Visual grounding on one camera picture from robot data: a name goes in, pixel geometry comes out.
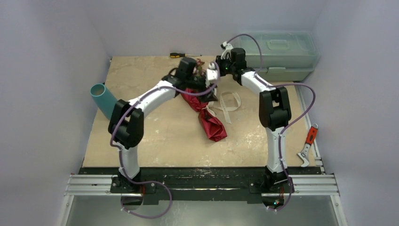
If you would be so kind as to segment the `cream printed ribbon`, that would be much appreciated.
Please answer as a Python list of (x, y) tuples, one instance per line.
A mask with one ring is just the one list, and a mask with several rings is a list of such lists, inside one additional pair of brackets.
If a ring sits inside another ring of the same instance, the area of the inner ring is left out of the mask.
[(237, 92), (225, 91), (221, 92), (217, 101), (211, 101), (205, 107), (212, 116), (216, 117), (214, 110), (223, 113), (224, 120), (228, 124), (232, 124), (230, 112), (236, 111), (241, 107), (241, 98)]

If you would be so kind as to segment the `pink flower bouquet red wrap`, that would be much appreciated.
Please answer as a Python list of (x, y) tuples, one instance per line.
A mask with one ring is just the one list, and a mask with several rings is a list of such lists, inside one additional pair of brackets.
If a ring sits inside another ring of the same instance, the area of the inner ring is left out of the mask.
[[(196, 66), (193, 71), (193, 76), (206, 76), (206, 70), (204, 69), (205, 62), (201, 59), (196, 59)], [(202, 103), (197, 99), (197, 96), (193, 96), (193, 90), (186, 88), (185, 92), (181, 94), (182, 98), (188, 103), (188, 105), (194, 111), (198, 112), (199, 123), (202, 126), (207, 138), (209, 140), (218, 142), (227, 137), (227, 132), (224, 125), (217, 118), (212, 116), (205, 107), (209, 103)]]

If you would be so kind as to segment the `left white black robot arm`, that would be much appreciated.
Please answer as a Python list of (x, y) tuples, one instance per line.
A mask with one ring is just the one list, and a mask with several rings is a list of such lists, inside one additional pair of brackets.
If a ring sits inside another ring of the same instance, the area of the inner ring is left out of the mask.
[(138, 165), (138, 145), (144, 136), (144, 120), (152, 111), (163, 103), (180, 94), (187, 94), (186, 89), (194, 92), (188, 95), (207, 97), (213, 93), (220, 79), (219, 65), (212, 61), (203, 77), (195, 75), (197, 61), (184, 57), (178, 67), (171, 69), (167, 75), (150, 90), (142, 95), (115, 103), (108, 132), (111, 135), (110, 146), (118, 149), (120, 174), (124, 176), (122, 187), (128, 192), (136, 192), (140, 188)]

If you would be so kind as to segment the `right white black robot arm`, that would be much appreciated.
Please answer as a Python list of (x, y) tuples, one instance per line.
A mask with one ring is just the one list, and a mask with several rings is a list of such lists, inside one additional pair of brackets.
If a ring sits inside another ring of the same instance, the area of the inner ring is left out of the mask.
[(259, 97), (258, 116), (265, 128), (268, 145), (263, 184), (267, 190), (275, 192), (288, 180), (286, 136), (283, 132), (292, 117), (288, 91), (285, 87), (274, 88), (255, 69), (248, 67), (246, 52), (242, 48), (224, 48), (223, 53), (216, 57), (216, 62), (222, 76), (231, 74), (239, 85), (250, 89)]

